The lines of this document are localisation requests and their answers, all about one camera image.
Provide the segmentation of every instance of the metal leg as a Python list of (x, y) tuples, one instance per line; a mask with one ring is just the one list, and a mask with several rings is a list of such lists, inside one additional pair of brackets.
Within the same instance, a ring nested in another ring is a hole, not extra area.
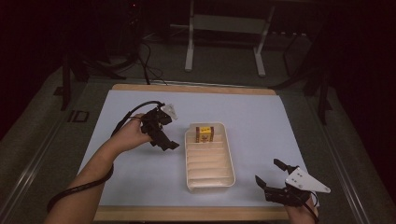
[(264, 46), (265, 37), (267, 37), (268, 35), (268, 30), (271, 25), (271, 20), (274, 16), (274, 11), (275, 11), (275, 7), (271, 7), (268, 18), (264, 24), (264, 27), (262, 28), (262, 39), (260, 40), (259, 45), (253, 49), (259, 77), (265, 77), (264, 65), (262, 63), (262, 47)]
[(288, 73), (288, 76), (291, 77), (293, 76), (295, 73), (297, 73), (298, 69), (296, 69), (294, 71), (293, 74), (290, 73), (289, 71), (289, 67), (288, 67), (288, 60), (286, 58), (286, 53), (288, 52), (288, 50), (290, 49), (291, 45), (296, 41), (298, 35), (295, 35), (294, 38), (290, 41), (290, 43), (288, 44), (288, 46), (286, 47), (285, 51), (283, 51), (283, 62), (285, 63), (285, 67), (286, 67), (286, 72)]
[(194, 0), (190, 0), (190, 26), (189, 26), (189, 46), (187, 47), (186, 66), (184, 70), (186, 72), (192, 71), (192, 59), (194, 56)]
[(69, 66), (69, 59), (67, 54), (65, 54), (63, 57), (62, 78), (63, 78), (63, 86), (62, 86), (63, 101), (62, 101), (61, 110), (65, 111), (71, 99), (70, 66)]
[(320, 95), (319, 95), (319, 104), (318, 104), (318, 116), (323, 125), (326, 125), (326, 104), (328, 103), (327, 93), (329, 90), (329, 78), (330, 78), (330, 71), (324, 71), (324, 74), (321, 77)]

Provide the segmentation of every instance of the white plastic tray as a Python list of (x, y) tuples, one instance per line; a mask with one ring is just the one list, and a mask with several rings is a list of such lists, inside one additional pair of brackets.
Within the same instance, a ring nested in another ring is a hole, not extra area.
[[(213, 126), (213, 142), (196, 143), (196, 127)], [(187, 187), (191, 193), (224, 191), (235, 183), (227, 133), (222, 123), (192, 123), (185, 133)]]

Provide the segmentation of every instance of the wooden table edge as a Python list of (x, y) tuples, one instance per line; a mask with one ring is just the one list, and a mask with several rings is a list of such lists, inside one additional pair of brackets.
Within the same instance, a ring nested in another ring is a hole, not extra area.
[(277, 207), (99, 206), (94, 220), (109, 221), (260, 221), (287, 220)]
[(173, 92), (201, 92), (222, 94), (249, 94), (249, 95), (276, 95), (270, 89), (255, 89), (241, 87), (204, 87), (204, 86), (177, 86), (177, 85), (135, 85), (115, 84), (113, 91), (173, 91)]

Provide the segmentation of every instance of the small cardboard box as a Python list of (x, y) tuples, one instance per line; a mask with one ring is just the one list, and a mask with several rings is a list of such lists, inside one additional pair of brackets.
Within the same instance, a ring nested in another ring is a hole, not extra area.
[(213, 126), (196, 127), (196, 143), (213, 142), (215, 130)]

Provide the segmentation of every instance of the table leg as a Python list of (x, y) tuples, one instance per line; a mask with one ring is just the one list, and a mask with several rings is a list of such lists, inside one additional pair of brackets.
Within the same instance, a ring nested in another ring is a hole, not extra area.
[(264, 27), (262, 28), (262, 33), (261, 33), (261, 40), (260, 43), (257, 47), (253, 49), (254, 52), (254, 58), (256, 59), (256, 66), (257, 66), (257, 71), (259, 73), (259, 77), (265, 77), (265, 70), (264, 70), (264, 64), (262, 63), (262, 47), (264, 46), (264, 41), (265, 37), (268, 35), (268, 30), (271, 25), (271, 20), (274, 16), (274, 11), (275, 11), (275, 6), (272, 6), (270, 9), (270, 12), (268, 14), (267, 20), (264, 24)]
[(63, 57), (63, 68), (62, 68), (62, 111), (65, 111), (69, 105), (71, 99), (71, 87), (70, 87), (70, 66), (68, 55), (65, 54)]
[(330, 71), (325, 71), (321, 78), (318, 116), (322, 124), (326, 125), (327, 93), (329, 89)]
[(190, 25), (189, 25), (189, 45), (187, 47), (186, 66), (184, 70), (186, 72), (192, 71), (192, 59), (194, 56), (194, 0), (190, 0)]

